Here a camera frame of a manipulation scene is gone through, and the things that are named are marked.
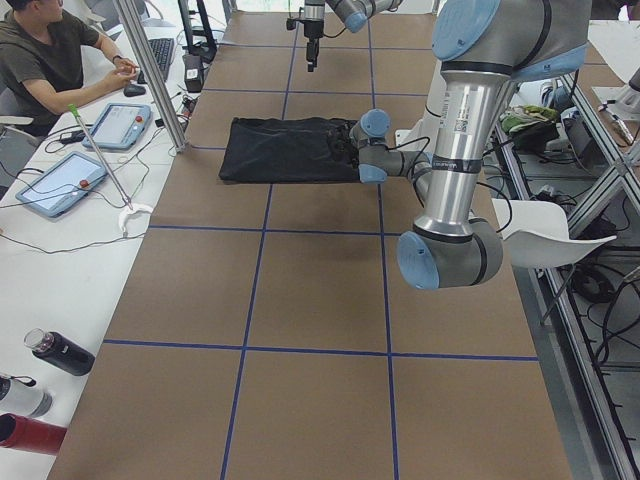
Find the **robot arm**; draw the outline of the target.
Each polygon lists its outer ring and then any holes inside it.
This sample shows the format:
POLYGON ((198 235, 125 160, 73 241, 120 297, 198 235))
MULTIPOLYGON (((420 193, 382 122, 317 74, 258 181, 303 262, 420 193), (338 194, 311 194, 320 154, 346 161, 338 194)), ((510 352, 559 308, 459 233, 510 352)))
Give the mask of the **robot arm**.
POLYGON ((306 38, 307 71, 313 72, 318 65, 320 40, 335 38, 345 30, 357 33, 374 15, 384 11, 396 11, 402 0, 305 0, 298 13, 289 13, 286 29, 295 30, 300 24, 306 38), (325 7, 328 6, 343 24, 343 30, 336 35, 325 33, 325 7))
POLYGON ((581 67, 591 10, 589 1, 449 1, 432 36, 445 83, 433 153, 390 149, 390 119, 380 109, 363 114, 351 129, 361 182, 404 176, 423 204, 396 251, 409 285, 472 286, 500 269, 498 234, 471 212, 484 148, 513 84, 581 67))

